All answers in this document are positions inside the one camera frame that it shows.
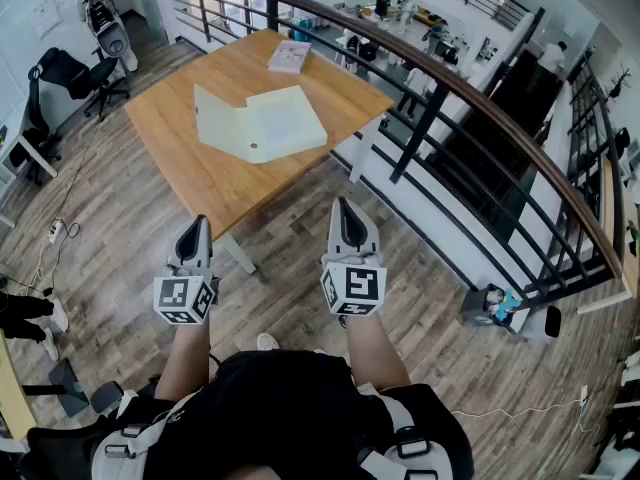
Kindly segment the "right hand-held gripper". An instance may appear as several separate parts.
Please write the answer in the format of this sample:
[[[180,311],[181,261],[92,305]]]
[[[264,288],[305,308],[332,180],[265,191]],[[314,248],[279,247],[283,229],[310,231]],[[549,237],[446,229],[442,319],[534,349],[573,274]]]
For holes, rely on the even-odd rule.
[[[386,293],[387,269],[371,253],[380,251],[379,229],[359,206],[340,196],[332,205],[327,252],[344,253],[350,247],[369,253],[330,257],[323,262],[320,284],[331,314],[369,316],[382,307]]]

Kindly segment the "person's left forearm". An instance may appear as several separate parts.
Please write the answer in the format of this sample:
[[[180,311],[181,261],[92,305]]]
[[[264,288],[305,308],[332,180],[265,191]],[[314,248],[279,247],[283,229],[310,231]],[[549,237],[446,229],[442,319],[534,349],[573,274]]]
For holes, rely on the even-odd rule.
[[[155,398],[179,402],[209,382],[210,319],[201,324],[179,325]]]

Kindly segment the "black office chair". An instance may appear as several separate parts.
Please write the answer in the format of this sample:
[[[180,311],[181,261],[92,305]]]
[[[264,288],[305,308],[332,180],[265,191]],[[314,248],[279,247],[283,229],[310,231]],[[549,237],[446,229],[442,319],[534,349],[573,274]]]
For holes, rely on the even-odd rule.
[[[25,138],[46,161],[59,161],[61,156],[54,152],[54,147],[60,142],[60,137],[51,131],[41,111],[40,75],[41,67],[39,65],[29,70],[29,94],[26,103],[25,121],[20,131],[20,136]],[[11,149],[9,161],[15,168],[19,168],[23,163],[28,163],[29,166],[25,178],[38,187],[42,186],[42,172],[44,169],[22,145],[17,144]]]
[[[105,118],[104,109],[112,97],[123,95],[128,100],[130,89],[124,87],[125,77],[109,80],[118,65],[116,58],[105,57],[100,48],[94,50],[93,54],[98,55],[99,62],[88,67],[66,50],[52,47],[40,58],[36,70],[39,79],[64,87],[72,100],[90,98],[84,109],[87,118],[91,116],[90,110],[98,104],[98,118],[102,122]]]

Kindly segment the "white humanoid robot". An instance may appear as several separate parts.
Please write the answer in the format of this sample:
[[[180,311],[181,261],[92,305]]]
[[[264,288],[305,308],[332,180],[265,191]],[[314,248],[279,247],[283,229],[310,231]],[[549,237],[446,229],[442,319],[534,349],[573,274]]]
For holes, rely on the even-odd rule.
[[[81,0],[81,16],[103,53],[115,58],[126,72],[138,69],[128,34],[114,0]]]

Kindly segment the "wooden table with white legs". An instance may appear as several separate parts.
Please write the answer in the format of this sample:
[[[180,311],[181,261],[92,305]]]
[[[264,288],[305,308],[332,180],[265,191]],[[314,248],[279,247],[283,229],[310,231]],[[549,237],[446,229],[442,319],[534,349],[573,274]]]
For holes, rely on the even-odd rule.
[[[355,133],[366,135],[393,101],[317,54],[301,74],[272,73],[267,62],[282,35],[264,29],[179,68],[130,100],[125,110],[182,205],[204,214],[212,237],[248,272],[254,265],[230,234]],[[195,85],[239,105],[261,92],[300,86],[328,134],[325,146],[266,164],[250,164],[200,143]]]

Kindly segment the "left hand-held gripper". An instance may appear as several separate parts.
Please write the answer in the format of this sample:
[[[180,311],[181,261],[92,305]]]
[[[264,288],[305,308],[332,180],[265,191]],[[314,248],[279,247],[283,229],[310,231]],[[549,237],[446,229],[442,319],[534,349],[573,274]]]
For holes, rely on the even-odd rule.
[[[205,215],[182,225],[162,274],[154,278],[154,311],[171,325],[202,325],[218,304],[220,279],[211,267],[211,227]],[[187,264],[178,259],[187,259]]]

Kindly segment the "pink book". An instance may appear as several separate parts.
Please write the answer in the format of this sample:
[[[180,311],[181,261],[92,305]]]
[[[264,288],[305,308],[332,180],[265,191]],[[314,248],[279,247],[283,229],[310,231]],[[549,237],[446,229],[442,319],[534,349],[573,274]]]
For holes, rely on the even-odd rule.
[[[268,71],[300,74],[311,46],[310,42],[282,40],[268,61]]]

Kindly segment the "white desk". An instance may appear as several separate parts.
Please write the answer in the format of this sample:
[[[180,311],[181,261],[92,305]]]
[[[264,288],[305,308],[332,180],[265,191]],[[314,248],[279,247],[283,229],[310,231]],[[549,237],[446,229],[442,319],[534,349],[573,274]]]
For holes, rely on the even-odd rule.
[[[23,121],[23,118],[18,119],[17,117],[12,117],[6,122],[7,133],[5,141],[0,147],[0,203],[8,193],[13,182],[17,179],[17,176],[5,165],[5,160],[17,145],[22,146],[31,159],[34,160],[51,177],[55,178],[58,175],[56,169],[52,167],[51,164],[38,152],[38,150],[23,136],[21,131]]]

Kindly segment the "black railing with wooden handrail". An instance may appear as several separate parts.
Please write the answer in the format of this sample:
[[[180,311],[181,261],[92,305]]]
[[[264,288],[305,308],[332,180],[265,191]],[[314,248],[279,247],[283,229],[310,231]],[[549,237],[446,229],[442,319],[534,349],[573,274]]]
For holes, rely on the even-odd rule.
[[[606,233],[585,179],[564,170],[481,91],[371,21],[314,0],[173,0],[177,18],[222,41],[247,17],[319,42],[306,18],[346,28],[429,75],[419,116],[386,109],[371,141],[357,133],[340,152],[425,235],[469,286],[510,289],[523,307],[552,304],[624,275],[625,232]]]

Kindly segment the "person's black shirt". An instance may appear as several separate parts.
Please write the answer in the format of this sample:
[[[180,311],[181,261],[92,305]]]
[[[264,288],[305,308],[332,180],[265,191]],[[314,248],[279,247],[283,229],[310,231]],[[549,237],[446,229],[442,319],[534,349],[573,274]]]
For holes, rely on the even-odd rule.
[[[469,440],[425,384],[356,386],[339,357],[241,352],[180,402],[137,396],[118,417],[34,429],[28,480],[472,480]]]

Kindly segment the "person's right forearm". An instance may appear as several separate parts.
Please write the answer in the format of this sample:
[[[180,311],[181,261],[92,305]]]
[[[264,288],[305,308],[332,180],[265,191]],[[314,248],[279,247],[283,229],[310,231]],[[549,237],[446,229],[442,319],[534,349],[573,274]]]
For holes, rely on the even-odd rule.
[[[349,362],[357,386],[371,384],[376,390],[384,391],[411,384],[408,371],[377,313],[348,316],[345,322]]]

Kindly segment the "light wooden desk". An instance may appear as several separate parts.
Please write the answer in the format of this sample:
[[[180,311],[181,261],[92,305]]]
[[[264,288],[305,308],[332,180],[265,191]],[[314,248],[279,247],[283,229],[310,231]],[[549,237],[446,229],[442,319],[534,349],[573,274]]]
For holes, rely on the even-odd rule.
[[[36,426],[36,419],[13,367],[8,345],[0,329],[0,413],[11,436],[22,440]]]

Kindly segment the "cream plastic folder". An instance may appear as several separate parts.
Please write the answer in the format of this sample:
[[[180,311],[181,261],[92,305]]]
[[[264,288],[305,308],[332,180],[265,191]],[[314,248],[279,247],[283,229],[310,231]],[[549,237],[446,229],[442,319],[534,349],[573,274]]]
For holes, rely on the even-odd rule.
[[[270,91],[233,107],[194,86],[199,141],[251,164],[267,163],[328,143],[328,135],[299,86]]]

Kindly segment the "black trash bin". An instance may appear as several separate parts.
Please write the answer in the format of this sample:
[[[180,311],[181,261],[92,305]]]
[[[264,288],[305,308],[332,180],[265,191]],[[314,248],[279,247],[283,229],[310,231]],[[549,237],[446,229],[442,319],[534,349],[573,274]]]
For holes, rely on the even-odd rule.
[[[511,290],[492,283],[478,291],[469,291],[460,309],[463,324],[477,327],[509,327],[514,315],[521,310],[521,301]]]

